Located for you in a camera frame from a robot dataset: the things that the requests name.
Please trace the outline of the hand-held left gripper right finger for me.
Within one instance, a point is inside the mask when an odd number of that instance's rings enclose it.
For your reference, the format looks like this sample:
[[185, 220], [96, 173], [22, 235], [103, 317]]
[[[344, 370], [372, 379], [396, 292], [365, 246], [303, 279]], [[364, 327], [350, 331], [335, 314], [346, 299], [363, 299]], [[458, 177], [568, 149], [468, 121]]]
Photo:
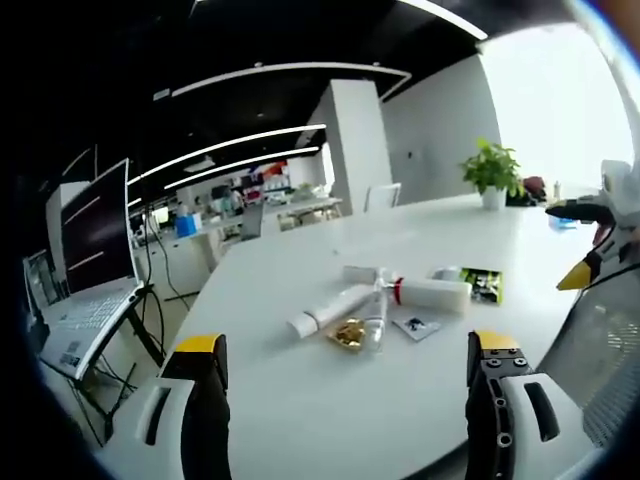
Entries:
[[467, 479], [580, 479], [602, 456], [582, 410], [512, 338], [469, 333], [467, 388]]

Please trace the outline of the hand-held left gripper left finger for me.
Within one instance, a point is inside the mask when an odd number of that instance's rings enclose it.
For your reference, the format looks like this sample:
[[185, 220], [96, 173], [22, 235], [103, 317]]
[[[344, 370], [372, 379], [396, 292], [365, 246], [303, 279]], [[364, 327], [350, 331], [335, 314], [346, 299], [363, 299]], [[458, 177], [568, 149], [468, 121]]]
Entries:
[[177, 344], [116, 412], [97, 457], [115, 479], [229, 479], [226, 337]]

